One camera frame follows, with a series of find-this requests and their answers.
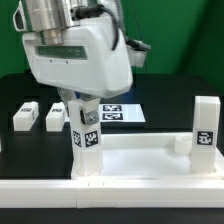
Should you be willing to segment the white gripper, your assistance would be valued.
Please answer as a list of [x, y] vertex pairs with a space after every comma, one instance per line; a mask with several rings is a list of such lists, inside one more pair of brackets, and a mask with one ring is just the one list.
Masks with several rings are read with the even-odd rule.
[[65, 29], [63, 39], [63, 44], [49, 46], [41, 43], [37, 33], [24, 34], [31, 71], [38, 82], [60, 87], [57, 92], [66, 112], [68, 102], [77, 99], [74, 91], [85, 93], [80, 95], [81, 121], [94, 125], [99, 122], [99, 97], [123, 94], [132, 85], [124, 37], [114, 33], [111, 18], [104, 15]]

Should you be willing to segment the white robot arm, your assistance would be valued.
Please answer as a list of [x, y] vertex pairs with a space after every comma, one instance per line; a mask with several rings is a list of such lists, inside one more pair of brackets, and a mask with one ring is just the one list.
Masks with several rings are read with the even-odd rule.
[[85, 124], [99, 121], [101, 98], [130, 89], [118, 0], [19, 0], [13, 22], [35, 79], [78, 92]]

